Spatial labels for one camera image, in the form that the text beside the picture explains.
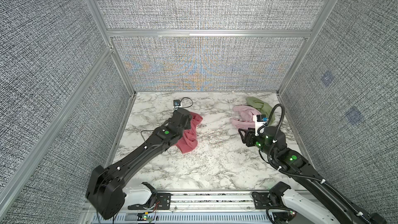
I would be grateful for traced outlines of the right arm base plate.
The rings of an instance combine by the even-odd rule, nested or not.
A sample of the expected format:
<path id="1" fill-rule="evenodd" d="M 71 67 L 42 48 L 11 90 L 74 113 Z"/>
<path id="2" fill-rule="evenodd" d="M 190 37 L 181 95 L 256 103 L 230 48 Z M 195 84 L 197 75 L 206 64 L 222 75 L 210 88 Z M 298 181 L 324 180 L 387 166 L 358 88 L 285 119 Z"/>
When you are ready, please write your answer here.
<path id="1" fill-rule="evenodd" d="M 280 197 L 272 192 L 257 192 L 251 193 L 256 209 L 269 209 L 271 207 L 280 206 Z"/>

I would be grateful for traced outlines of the green cloth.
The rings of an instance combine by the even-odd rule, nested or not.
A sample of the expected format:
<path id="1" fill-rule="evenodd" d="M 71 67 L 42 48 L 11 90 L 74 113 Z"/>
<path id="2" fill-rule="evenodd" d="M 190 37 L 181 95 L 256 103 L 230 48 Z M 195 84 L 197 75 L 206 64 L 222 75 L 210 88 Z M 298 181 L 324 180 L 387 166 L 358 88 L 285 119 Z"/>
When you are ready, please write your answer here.
<path id="1" fill-rule="evenodd" d="M 269 124 L 272 124 L 274 122 L 275 117 L 271 115 L 271 111 L 273 108 L 268 103 L 256 97 L 249 96 L 246 97 L 246 104 L 249 107 L 247 117 L 248 121 L 253 121 L 254 115 L 262 114 L 267 118 Z"/>

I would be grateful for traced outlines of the dark pink cloth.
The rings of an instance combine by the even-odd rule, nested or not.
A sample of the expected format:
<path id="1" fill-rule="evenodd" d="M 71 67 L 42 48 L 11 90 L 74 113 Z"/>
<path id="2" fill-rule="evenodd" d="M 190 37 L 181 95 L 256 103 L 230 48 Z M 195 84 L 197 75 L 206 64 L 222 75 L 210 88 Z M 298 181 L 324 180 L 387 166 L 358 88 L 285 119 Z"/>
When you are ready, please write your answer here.
<path id="1" fill-rule="evenodd" d="M 191 128 L 184 130 L 182 138 L 175 145 L 182 153 L 188 153 L 198 146 L 197 127 L 203 121 L 203 117 L 197 113 L 191 112 Z"/>

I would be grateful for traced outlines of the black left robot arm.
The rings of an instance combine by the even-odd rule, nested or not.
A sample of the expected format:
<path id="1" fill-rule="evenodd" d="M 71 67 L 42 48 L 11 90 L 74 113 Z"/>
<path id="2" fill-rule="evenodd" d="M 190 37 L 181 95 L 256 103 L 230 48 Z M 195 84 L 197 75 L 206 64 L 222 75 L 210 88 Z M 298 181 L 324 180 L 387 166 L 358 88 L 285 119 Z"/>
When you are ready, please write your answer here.
<path id="1" fill-rule="evenodd" d="M 176 145 L 184 131 L 191 129 L 191 119 L 186 109 L 173 111 L 172 117 L 157 127 L 137 149 L 106 168 L 97 166 L 92 171 L 86 198 L 98 215 L 108 220 L 122 209 L 126 198 L 123 188 L 129 180 L 153 158 Z"/>

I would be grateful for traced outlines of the light pink cloth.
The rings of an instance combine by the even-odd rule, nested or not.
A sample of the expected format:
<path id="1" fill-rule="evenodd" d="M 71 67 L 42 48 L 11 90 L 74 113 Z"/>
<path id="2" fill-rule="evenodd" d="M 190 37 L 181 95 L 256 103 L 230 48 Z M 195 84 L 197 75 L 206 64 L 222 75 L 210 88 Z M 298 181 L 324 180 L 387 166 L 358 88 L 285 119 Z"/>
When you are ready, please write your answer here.
<path id="1" fill-rule="evenodd" d="M 253 117 L 261 113 L 251 106 L 239 105 L 233 107 L 233 112 L 239 115 L 239 118 L 232 118 L 231 124 L 237 129 L 255 128 Z"/>

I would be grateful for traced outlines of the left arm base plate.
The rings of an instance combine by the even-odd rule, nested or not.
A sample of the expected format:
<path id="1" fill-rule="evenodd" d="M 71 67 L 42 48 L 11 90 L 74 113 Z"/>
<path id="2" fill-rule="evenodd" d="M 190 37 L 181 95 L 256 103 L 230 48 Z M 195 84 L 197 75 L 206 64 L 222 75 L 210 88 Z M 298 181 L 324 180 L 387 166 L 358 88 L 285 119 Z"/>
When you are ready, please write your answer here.
<path id="1" fill-rule="evenodd" d="M 139 211 L 154 211 L 154 210 L 169 210 L 171 205 L 170 193 L 152 194 L 149 200 L 144 204 L 133 204 L 127 207 L 128 210 Z"/>

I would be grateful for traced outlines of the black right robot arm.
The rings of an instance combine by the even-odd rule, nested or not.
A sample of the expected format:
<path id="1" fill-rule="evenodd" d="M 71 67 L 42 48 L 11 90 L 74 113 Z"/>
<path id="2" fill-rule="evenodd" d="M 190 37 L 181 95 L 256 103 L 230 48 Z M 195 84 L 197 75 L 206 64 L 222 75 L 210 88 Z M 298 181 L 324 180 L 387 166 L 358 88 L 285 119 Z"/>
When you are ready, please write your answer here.
<path id="1" fill-rule="evenodd" d="M 297 151 L 290 149 L 286 135 L 276 127 L 261 127 L 238 130 L 242 142 L 255 146 L 259 153 L 265 153 L 265 161 L 280 173 L 294 179 L 307 189 L 332 214 L 331 219 L 341 224 L 385 224 L 379 214 L 370 214 L 355 205 L 327 182 L 315 168 Z"/>

